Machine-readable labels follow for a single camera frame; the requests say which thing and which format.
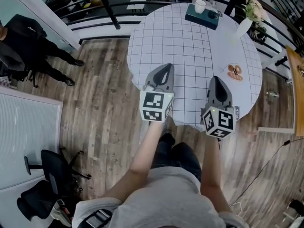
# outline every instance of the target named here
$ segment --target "person's arm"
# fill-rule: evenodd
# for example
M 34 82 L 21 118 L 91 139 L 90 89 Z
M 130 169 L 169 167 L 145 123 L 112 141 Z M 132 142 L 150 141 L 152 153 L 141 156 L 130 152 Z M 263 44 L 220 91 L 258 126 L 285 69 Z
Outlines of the person's arm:
M 232 212 L 220 188 L 221 171 L 218 141 L 214 137 L 206 137 L 200 193 L 210 199 L 217 212 Z
M 152 165 L 162 123 L 152 122 L 127 173 L 102 196 L 124 202 L 134 191 L 145 186 Z
M 46 34 L 46 32 L 43 30 L 43 28 L 41 27 L 41 25 L 34 19 L 30 19 L 28 17 L 24 17 L 22 15 L 16 15 L 18 16 L 18 19 L 26 26 L 29 28 L 32 28 L 36 33 L 37 33 L 37 38 L 45 38 L 48 35 Z
M 25 65 L 19 54 L 6 44 L 1 44 L 0 61 L 10 70 L 24 71 Z

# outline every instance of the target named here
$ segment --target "grid pattern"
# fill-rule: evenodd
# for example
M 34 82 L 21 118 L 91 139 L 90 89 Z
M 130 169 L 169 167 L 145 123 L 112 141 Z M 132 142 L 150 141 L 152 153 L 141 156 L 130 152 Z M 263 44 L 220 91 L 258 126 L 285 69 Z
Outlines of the grid pattern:
M 241 37 L 241 41 L 243 44 L 247 66 L 248 66 L 249 81 L 251 88 L 251 103 L 252 106 L 254 106 L 262 87 L 262 79 L 263 79 L 262 64 L 257 49 L 247 33 Z
M 175 124 L 203 131 L 200 109 L 207 102 L 213 64 L 207 28 L 184 19 L 188 5 L 172 4 L 149 14 L 131 34 L 127 62 L 139 89 L 152 70 L 173 63 Z

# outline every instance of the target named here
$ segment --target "white t-shirt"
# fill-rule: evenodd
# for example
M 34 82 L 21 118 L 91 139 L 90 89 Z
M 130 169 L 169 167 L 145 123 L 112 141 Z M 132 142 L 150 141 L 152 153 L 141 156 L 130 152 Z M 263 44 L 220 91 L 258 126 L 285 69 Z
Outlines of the white t-shirt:
M 229 212 L 217 213 L 211 201 L 200 194 L 200 182 L 180 167 L 160 167 L 149 173 L 147 185 L 124 203 L 100 198 L 77 204 L 73 228 L 99 209 L 113 213 L 106 228 L 248 228 Z

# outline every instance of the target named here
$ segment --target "white mug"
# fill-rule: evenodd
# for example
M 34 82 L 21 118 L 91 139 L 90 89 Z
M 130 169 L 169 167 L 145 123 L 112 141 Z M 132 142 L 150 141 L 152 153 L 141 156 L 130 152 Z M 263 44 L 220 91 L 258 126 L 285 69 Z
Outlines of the white mug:
M 201 14 L 206 7 L 206 3 L 203 0 L 196 0 L 194 5 L 194 10 L 196 13 Z

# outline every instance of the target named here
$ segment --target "black shoe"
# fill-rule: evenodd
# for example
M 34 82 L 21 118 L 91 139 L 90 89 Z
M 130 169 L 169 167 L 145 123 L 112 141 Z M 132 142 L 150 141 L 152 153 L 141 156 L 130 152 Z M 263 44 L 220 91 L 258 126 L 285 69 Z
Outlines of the black shoe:
M 169 146 L 175 145 L 175 139 L 170 132 L 166 132 L 163 136 L 160 137 L 158 142 L 162 141 L 166 142 Z
M 85 63 L 83 61 L 81 61 L 81 60 L 75 60 L 75 63 L 73 65 L 78 66 L 78 67 L 79 66 L 82 67 L 84 64 Z
M 66 78 L 66 80 L 64 81 L 68 86 L 74 86 L 75 85 L 75 82 L 70 79 L 70 78 Z

